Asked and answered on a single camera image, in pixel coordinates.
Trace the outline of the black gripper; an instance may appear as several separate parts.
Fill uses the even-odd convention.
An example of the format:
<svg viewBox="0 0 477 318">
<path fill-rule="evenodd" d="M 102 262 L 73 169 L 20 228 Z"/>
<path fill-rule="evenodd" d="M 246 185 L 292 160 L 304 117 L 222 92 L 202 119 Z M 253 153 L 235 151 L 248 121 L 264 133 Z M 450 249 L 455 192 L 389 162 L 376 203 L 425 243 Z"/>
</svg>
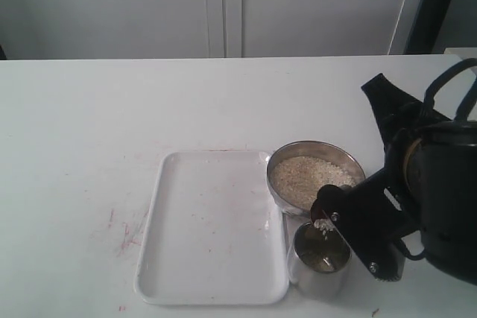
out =
<svg viewBox="0 0 477 318">
<path fill-rule="evenodd" d="M 443 165 L 427 152 L 443 144 L 443 116 L 433 111 L 420 120 L 422 102 L 382 73 L 366 82 L 366 95 L 384 148 L 383 168 L 360 185 L 361 191 L 442 191 Z"/>
</svg>

